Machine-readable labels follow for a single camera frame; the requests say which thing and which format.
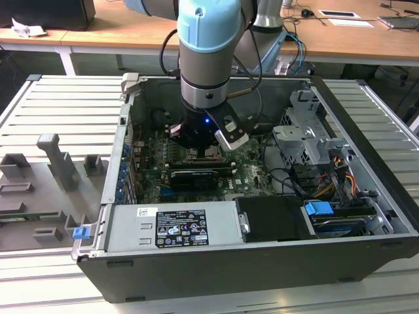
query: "power supply label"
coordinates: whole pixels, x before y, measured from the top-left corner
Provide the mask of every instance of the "power supply label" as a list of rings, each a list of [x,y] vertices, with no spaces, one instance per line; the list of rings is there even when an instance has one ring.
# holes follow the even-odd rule
[[[208,245],[205,210],[158,211],[156,215],[156,246],[191,247]]]

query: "black plastic cover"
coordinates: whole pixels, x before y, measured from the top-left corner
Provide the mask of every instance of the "black plastic cover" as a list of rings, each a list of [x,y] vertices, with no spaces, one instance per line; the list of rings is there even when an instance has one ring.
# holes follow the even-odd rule
[[[250,233],[244,241],[294,241],[310,239],[301,212],[302,200],[295,196],[253,196],[237,198],[239,214],[246,213]]]

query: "metal bracket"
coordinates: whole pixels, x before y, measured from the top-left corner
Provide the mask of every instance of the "metal bracket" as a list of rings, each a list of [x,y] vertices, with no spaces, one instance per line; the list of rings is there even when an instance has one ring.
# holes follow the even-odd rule
[[[141,82],[147,80],[146,78],[142,78],[139,76],[139,73],[125,73],[122,76],[122,81],[120,84],[120,88],[124,95],[131,94],[139,90],[139,85]]]
[[[232,151],[249,141],[243,122],[237,117],[236,112],[228,102],[207,108],[205,111],[215,122],[219,130],[215,138],[226,151]]]
[[[293,61],[293,58],[293,56],[289,55],[280,55],[278,65],[274,70],[275,75],[286,75],[288,72],[289,65]]]

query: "desk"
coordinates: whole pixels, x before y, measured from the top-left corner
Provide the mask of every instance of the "desk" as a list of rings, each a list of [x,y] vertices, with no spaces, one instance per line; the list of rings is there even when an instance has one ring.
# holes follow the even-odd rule
[[[380,7],[381,0],[300,0],[309,5],[320,17],[319,9],[354,11],[362,19],[393,16],[394,12]],[[49,36],[18,38],[10,29],[0,29],[0,44],[7,50],[57,52],[65,72],[75,75],[77,69],[71,61],[72,53],[157,55],[166,35],[176,27],[176,22],[138,14],[125,7],[122,1],[95,0],[96,17],[88,31],[48,30]],[[414,3],[393,2],[393,7],[417,10]],[[301,8],[295,9],[300,14]],[[293,14],[285,10],[282,16]],[[301,40],[307,46],[307,61],[362,63],[378,65],[419,66],[419,34],[415,31],[388,31],[381,22],[371,22],[374,28],[333,26],[324,20],[302,20],[297,26]],[[293,26],[287,22],[291,31]],[[177,55],[178,41],[174,36],[166,55]],[[295,43],[285,43],[281,54],[293,56]],[[121,58],[117,58],[122,67]]]

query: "paper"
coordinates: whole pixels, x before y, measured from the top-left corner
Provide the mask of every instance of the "paper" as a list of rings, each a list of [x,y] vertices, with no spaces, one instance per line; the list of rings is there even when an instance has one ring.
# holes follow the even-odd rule
[[[330,18],[329,21],[335,26],[374,27],[366,21],[337,20],[336,18]]]
[[[30,36],[41,36],[46,35],[46,31],[41,26],[27,26],[17,22],[12,18],[13,31],[21,37],[29,38]]]

